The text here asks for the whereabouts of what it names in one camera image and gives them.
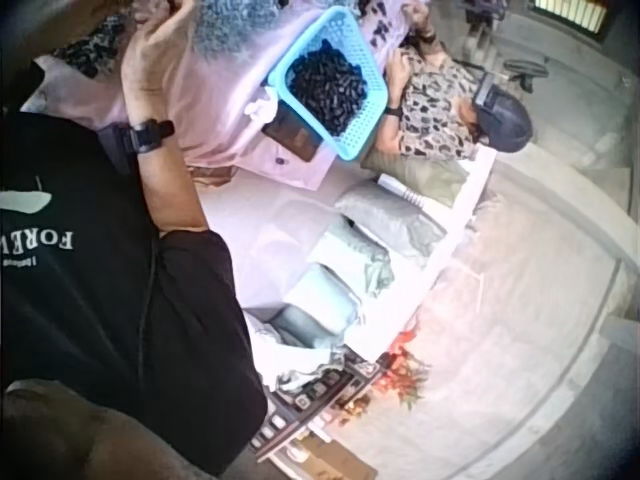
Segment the blue plastic basket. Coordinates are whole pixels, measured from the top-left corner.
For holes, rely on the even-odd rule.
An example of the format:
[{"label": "blue plastic basket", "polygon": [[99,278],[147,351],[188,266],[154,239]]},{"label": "blue plastic basket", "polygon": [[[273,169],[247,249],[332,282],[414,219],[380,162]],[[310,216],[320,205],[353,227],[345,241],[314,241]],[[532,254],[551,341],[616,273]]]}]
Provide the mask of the blue plastic basket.
[{"label": "blue plastic basket", "polygon": [[[323,39],[342,51],[349,63],[360,65],[367,81],[367,97],[358,114],[339,137],[332,136],[318,119],[289,91],[292,73],[287,75],[294,60],[310,51],[318,50]],[[343,160],[353,160],[362,150],[387,105],[387,85],[378,71],[369,45],[351,12],[345,7],[331,7],[318,18],[291,46],[267,79],[282,100],[287,102]]]}]

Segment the bracelet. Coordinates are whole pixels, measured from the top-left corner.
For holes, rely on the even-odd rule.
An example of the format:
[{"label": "bracelet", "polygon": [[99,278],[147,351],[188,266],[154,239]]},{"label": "bracelet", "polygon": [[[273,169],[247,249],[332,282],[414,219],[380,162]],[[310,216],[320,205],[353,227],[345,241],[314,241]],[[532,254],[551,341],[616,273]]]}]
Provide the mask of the bracelet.
[{"label": "bracelet", "polygon": [[384,109],[384,114],[385,115],[391,115],[391,116],[398,117],[398,118],[402,119],[402,106],[399,106],[399,107],[396,107],[396,108],[386,107]]}]

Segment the elderly woman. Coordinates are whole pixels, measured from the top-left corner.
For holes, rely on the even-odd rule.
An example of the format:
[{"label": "elderly woman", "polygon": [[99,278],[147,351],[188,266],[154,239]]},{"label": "elderly woman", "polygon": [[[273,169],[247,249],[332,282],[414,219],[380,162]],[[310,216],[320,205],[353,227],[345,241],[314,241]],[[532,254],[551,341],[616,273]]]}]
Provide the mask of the elderly woman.
[{"label": "elderly woman", "polygon": [[389,104],[362,166],[450,204],[465,178],[451,160],[473,159],[478,142],[518,151],[531,138],[531,120],[515,97],[497,87],[492,92],[500,97],[499,108],[475,105],[478,82],[444,51],[428,7],[412,0],[402,8],[411,33],[387,64]]}]

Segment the cardboard box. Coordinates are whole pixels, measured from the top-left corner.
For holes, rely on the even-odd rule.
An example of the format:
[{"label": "cardboard box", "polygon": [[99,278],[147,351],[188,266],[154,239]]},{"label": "cardboard box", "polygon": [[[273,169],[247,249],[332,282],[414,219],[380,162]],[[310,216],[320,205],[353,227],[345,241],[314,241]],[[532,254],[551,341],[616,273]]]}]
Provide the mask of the cardboard box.
[{"label": "cardboard box", "polygon": [[373,480],[377,470],[367,465],[335,440],[309,435],[300,442],[311,456],[300,467],[318,480]]}]

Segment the window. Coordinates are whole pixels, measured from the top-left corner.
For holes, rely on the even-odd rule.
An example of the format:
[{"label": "window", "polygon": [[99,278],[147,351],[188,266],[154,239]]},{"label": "window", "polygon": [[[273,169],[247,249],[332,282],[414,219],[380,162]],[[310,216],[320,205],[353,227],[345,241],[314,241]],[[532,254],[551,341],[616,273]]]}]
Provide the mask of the window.
[{"label": "window", "polygon": [[533,10],[562,20],[583,33],[598,36],[609,17],[606,0],[532,0]]}]

